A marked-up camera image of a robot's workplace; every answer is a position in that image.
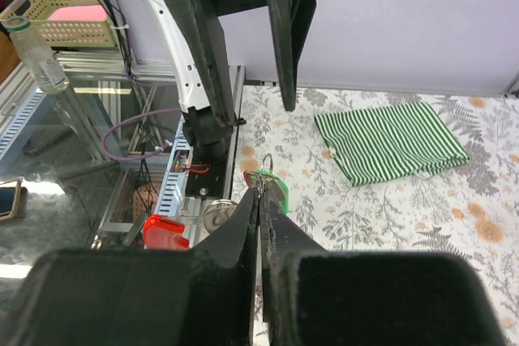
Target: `striped cloth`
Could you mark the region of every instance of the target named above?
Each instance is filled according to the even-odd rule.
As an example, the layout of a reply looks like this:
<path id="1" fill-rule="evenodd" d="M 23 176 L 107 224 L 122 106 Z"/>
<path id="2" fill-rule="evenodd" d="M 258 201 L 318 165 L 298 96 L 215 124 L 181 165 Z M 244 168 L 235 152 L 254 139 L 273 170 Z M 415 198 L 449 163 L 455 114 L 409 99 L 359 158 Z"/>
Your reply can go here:
<path id="1" fill-rule="evenodd" d="M 428 177 L 470 159 L 425 103 L 326 113 L 315 124 L 352 186 Z"/>

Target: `pink sponge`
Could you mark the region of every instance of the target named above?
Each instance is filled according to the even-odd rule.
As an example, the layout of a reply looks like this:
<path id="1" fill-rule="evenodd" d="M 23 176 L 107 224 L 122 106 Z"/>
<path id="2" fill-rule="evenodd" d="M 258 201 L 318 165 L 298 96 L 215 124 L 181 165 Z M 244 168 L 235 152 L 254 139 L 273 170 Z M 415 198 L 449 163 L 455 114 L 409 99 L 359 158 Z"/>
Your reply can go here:
<path id="1" fill-rule="evenodd" d="M 47 20 L 90 20 L 103 21 L 106 12 L 101 5 L 70 6 L 58 8 Z"/>

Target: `plastic basket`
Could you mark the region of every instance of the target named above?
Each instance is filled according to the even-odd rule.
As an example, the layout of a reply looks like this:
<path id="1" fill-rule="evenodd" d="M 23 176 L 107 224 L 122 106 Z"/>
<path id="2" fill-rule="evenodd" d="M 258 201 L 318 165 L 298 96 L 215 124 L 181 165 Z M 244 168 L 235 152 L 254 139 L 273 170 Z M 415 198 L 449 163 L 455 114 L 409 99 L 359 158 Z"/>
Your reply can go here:
<path id="1" fill-rule="evenodd" d="M 58 8 L 94 6 L 97 0 L 14 0 L 0 14 L 0 21 L 24 15 L 51 46 L 114 47 L 114 34 L 108 18 L 103 21 L 47 20 Z"/>

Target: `white wall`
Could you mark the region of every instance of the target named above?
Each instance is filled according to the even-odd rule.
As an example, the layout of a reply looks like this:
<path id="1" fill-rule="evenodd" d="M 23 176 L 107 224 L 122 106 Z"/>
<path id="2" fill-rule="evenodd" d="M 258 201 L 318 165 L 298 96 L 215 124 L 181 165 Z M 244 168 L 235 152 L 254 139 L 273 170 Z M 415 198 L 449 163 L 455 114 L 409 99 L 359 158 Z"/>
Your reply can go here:
<path id="1" fill-rule="evenodd" d="M 141 60 L 168 62 L 139 0 L 118 0 Z M 266 8 L 221 18 L 229 63 L 274 80 Z M 304 83 L 492 94 L 519 70 L 519 0 L 317 0 Z"/>

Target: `floral tablecloth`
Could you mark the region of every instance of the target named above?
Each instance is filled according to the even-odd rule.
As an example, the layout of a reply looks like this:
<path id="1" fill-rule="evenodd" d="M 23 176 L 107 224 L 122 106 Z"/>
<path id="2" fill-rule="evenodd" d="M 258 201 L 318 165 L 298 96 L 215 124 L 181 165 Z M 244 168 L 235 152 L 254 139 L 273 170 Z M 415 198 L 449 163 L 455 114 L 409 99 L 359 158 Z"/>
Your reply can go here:
<path id="1" fill-rule="evenodd" d="M 429 103 L 471 161 L 438 176 L 350 187 L 314 116 L 411 101 Z M 292 218 L 329 250 L 431 250 L 465 258 L 483 282 L 510 344 L 519 345 L 519 101 L 299 88 L 287 113 L 278 87 L 246 86 L 233 199 L 242 172 L 270 152 L 290 188 Z M 256 299 L 255 344 L 268 344 Z"/>

